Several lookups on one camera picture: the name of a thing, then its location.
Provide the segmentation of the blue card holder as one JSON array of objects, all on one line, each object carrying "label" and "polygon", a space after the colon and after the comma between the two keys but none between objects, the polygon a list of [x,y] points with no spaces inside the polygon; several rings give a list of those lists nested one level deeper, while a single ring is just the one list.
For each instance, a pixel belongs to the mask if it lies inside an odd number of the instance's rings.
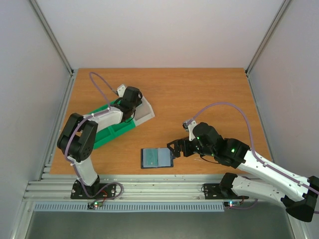
[{"label": "blue card holder", "polygon": [[141,168],[170,168],[173,167],[173,153],[168,148],[142,148]]}]

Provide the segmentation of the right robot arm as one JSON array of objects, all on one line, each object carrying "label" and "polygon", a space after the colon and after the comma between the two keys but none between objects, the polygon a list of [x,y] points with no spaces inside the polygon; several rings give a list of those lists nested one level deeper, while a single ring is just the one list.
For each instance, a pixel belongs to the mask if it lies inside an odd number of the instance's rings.
[{"label": "right robot arm", "polygon": [[319,179],[290,172],[256,153],[249,145],[223,138],[207,123],[183,124],[188,137],[167,144],[174,157],[194,154],[212,156],[219,164],[252,174],[262,180],[253,182],[233,173],[226,173],[219,189],[226,198],[247,196],[261,199],[282,208],[303,222],[311,222],[319,195]]}]

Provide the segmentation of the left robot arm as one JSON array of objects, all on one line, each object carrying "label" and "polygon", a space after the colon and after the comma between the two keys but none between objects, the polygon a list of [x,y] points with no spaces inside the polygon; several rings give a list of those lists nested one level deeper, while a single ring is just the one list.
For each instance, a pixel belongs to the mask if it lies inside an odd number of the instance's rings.
[{"label": "left robot arm", "polygon": [[108,104],[106,109],[85,116],[73,113],[68,118],[57,141],[57,147],[74,168],[83,194],[88,198],[96,198],[102,191],[99,175],[91,160],[97,133],[112,125],[132,120],[142,98],[138,88],[129,86],[124,90],[124,94],[113,104]]}]

